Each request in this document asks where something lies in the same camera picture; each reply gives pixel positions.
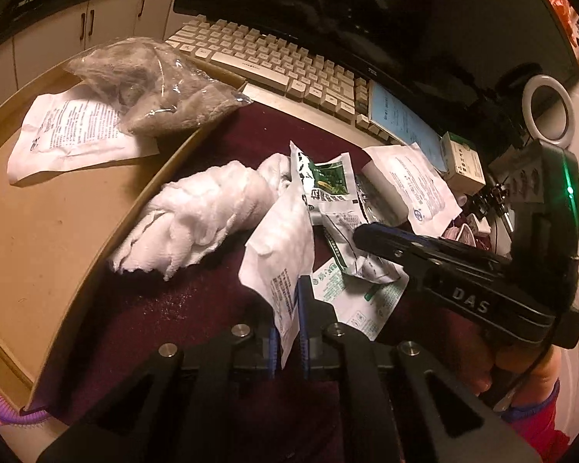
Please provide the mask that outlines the right hand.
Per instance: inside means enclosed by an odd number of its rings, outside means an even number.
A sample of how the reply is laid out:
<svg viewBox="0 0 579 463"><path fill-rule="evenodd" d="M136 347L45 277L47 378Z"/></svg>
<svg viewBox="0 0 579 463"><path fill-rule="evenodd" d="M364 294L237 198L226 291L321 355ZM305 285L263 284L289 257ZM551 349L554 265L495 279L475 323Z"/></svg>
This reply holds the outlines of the right hand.
<svg viewBox="0 0 579 463"><path fill-rule="evenodd" d="M510 404L513 407L542 404L554 390L562 365L562 350L551 345L548 350L524 348L520 345L496 346L481 336L480 327L447 309L444 322L448 343L443 361L457 377L478 395L493 385L495 368L513 374L529 372L516 389Z"/></svg>

